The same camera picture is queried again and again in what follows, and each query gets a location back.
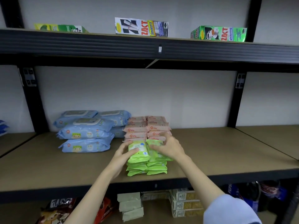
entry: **zact smokers toothpaste box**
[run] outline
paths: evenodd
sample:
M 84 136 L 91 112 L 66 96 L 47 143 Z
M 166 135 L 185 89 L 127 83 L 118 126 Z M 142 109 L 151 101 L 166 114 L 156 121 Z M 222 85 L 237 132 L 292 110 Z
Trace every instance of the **zact smokers toothpaste box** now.
M 247 28 L 244 27 L 199 26 L 191 32 L 190 38 L 244 42 L 246 32 Z
M 36 30 L 88 33 L 84 27 L 75 25 L 35 23 L 34 27 Z
M 115 17 L 115 33 L 168 37 L 168 22 Z

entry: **finger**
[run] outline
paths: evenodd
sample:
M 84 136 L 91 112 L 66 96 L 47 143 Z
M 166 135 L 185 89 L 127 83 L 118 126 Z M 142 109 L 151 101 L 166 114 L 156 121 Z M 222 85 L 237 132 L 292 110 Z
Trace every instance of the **finger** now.
M 161 151 L 161 146 L 150 145 L 150 148 L 151 148 L 152 150 L 156 150 L 156 151 L 158 151 L 158 152 Z
M 128 147 L 128 146 L 129 146 L 130 144 L 132 144 L 132 143 L 133 143 L 133 141 L 128 141 L 128 142 L 124 142 L 124 143 L 122 143 L 122 144 L 119 146 L 118 150 L 116 150 L 115 153 L 117 153 L 117 154 L 123 154 L 123 151 L 125 150 L 125 148 Z
M 130 158 L 133 154 L 137 153 L 138 151 L 139 151 L 139 148 L 134 148 L 134 149 L 131 149 L 129 152 L 126 152 L 125 154 L 123 154 L 123 156 L 127 160 L 128 158 Z
M 170 134 L 167 132 L 162 132 L 162 133 L 160 133 L 160 135 L 166 137 L 166 140 L 171 138 Z

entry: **metal shelving unit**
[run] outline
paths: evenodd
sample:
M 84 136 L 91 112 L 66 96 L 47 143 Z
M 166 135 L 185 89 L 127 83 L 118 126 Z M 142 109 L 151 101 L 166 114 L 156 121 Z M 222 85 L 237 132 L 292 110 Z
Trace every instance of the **metal shelving unit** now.
M 187 150 L 187 153 L 198 157 L 196 164 L 218 185 L 293 179 L 289 188 L 289 199 L 275 221 L 276 224 L 290 223 L 299 203 L 298 160 L 285 151 L 285 154 L 280 152 L 276 144 L 246 132 L 245 128 L 235 129 L 248 71 L 288 73 L 299 70 L 299 46 L 252 43 L 261 1 L 251 1 L 247 20 L 247 42 L 234 43 L 24 30 L 18 1 L 0 0 L 6 25 L 13 28 L 0 30 L 0 64 L 18 66 L 37 133 L 37 136 L 27 143 L 8 149 L 0 159 L 0 168 L 5 170 L 5 174 L 0 176 L 0 203 L 83 196 L 120 143 L 114 140 L 112 149 L 108 152 L 82 154 L 80 158 L 86 158 L 83 159 L 86 165 L 93 164 L 90 159 L 105 160 L 100 166 L 97 164 L 98 172 L 85 175 L 83 180 L 76 181 L 66 178 L 65 175 L 53 175 L 53 166 L 57 171 L 61 169 L 69 172 L 72 169 L 60 167 L 59 160 L 64 160 L 67 168 L 67 164 L 75 162 L 76 158 L 72 154 L 60 153 L 57 147 L 61 141 L 56 139 L 53 133 L 49 133 L 34 66 L 233 70 L 237 73 L 228 127 L 177 129 L 173 130 L 173 134 L 185 148 L 192 147 L 188 146 L 190 142 L 196 144 L 194 140 L 197 140 L 198 135 L 204 135 L 202 140 L 207 140 L 205 146 L 209 145 L 206 151 L 201 156 L 196 149 Z M 254 160 L 259 161 L 258 165 L 253 164 Z M 51 181 L 49 184 L 46 184 L 46 179 L 40 181 L 43 173 L 51 176 L 47 177 Z M 169 174 L 165 176 L 129 178 L 122 173 L 110 184 L 108 192 L 124 193 L 190 186 L 183 172 L 173 162 L 169 164 Z

